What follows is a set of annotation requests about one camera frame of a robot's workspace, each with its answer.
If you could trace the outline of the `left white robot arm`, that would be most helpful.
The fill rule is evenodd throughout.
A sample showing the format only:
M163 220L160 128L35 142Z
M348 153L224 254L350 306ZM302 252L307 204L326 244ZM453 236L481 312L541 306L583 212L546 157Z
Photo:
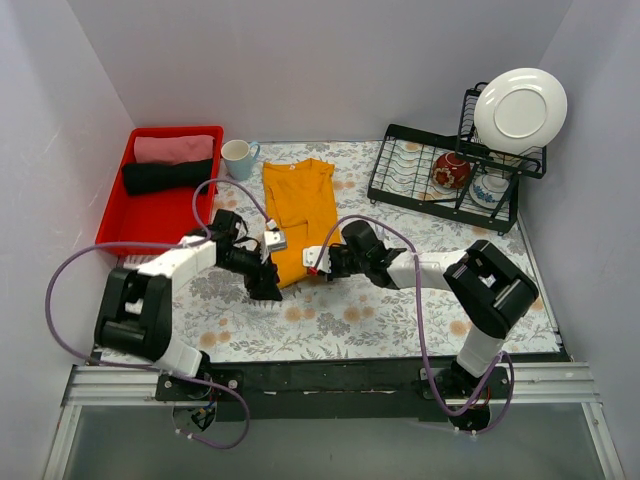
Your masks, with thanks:
M220 210L211 224L185 235L178 248L134 269L113 269L97 317L95 343L178 373L178 387L188 398L205 398L213 377L201 367L204 354L173 334L173 295L217 267L242 276L252 300L282 299L271 254L287 247L285 233L269 220L257 246L249 250L242 245L242 224L238 214Z

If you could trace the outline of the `orange t shirt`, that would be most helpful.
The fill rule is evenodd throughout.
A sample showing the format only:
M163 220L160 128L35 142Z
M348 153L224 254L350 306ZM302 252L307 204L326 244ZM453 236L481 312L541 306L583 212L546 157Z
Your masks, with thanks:
M332 164L313 158L263 166L266 211L287 240L287 248L272 255L281 288L306 277L303 250L322 244L337 222L334 170Z

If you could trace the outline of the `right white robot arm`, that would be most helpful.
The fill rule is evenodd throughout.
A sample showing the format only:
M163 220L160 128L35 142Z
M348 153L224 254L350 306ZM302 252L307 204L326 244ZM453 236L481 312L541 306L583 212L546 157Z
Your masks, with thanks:
M410 242L389 248L364 219L344 226L341 235L341 244L318 248L309 268L329 280L363 275L383 289L453 293L472 323L451 366L453 387L469 398L486 389L491 364L539 297L534 281L487 240L444 253L420 253Z

